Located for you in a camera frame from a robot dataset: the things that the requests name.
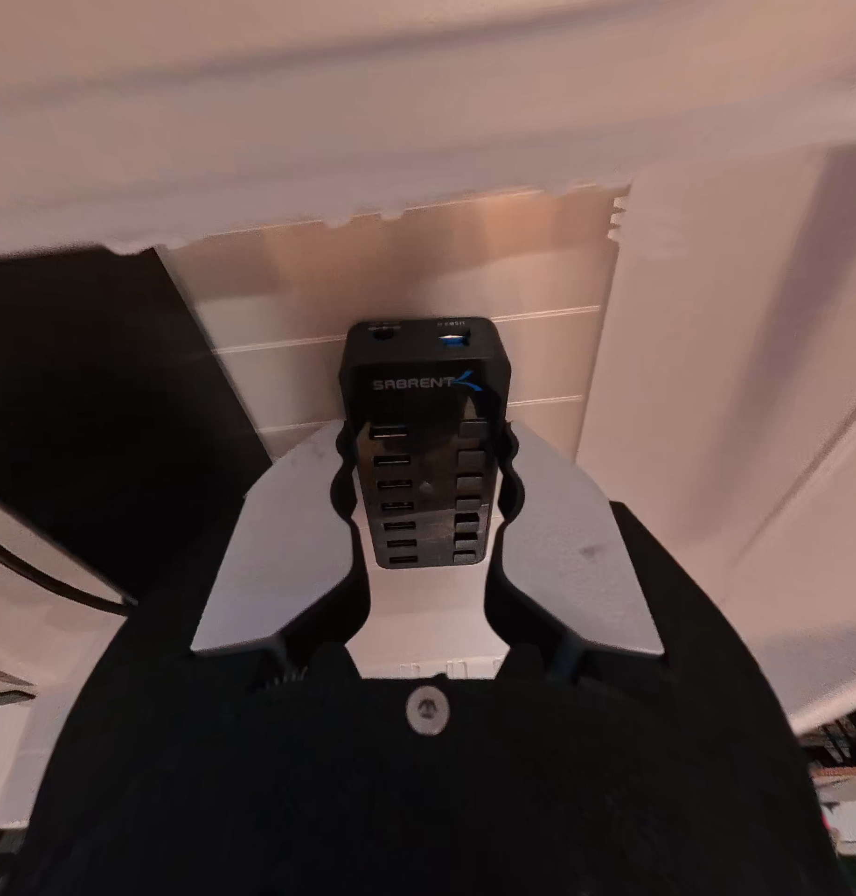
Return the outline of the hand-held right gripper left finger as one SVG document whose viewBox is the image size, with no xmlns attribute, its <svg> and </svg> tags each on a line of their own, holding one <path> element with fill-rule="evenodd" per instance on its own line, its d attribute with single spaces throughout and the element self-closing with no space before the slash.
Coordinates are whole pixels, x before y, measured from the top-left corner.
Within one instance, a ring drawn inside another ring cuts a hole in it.
<svg viewBox="0 0 856 896">
<path fill-rule="evenodd" d="M 291 676 L 323 644 L 348 644 L 370 611 L 356 506 L 354 439 L 346 421 L 333 420 L 245 496 L 193 653 L 264 651 Z"/>
</svg>

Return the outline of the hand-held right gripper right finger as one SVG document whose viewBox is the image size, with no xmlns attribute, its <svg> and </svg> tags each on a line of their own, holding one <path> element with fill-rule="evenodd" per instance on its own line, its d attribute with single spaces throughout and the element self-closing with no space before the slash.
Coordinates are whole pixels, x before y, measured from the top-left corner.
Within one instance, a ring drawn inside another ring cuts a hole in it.
<svg viewBox="0 0 856 896">
<path fill-rule="evenodd" d="M 509 647 L 501 674 L 536 665 L 572 681 L 592 654 L 658 661 L 665 647 L 609 500 L 522 423 L 498 444 L 502 521 L 483 608 Z"/>
</svg>

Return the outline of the black seven port usb hub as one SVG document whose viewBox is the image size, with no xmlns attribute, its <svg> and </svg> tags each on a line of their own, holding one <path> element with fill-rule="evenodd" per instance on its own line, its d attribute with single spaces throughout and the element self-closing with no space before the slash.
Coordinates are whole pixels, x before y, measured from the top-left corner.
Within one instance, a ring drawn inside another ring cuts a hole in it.
<svg viewBox="0 0 856 896">
<path fill-rule="evenodd" d="M 376 563 L 470 566 L 487 550 L 511 365 L 486 318 L 358 322 L 339 381 Z"/>
</svg>

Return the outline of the clear plastic bin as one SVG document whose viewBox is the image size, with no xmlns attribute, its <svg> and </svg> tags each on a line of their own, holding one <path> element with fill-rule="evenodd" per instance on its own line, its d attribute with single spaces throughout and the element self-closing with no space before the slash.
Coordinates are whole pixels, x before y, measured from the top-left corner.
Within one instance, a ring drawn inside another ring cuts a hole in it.
<svg viewBox="0 0 856 896">
<path fill-rule="evenodd" d="M 273 456 L 481 315 L 796 730 L 856 709 L 856 2 L 0 2 L 0 254 L 157 247 Z"/>
</svg>

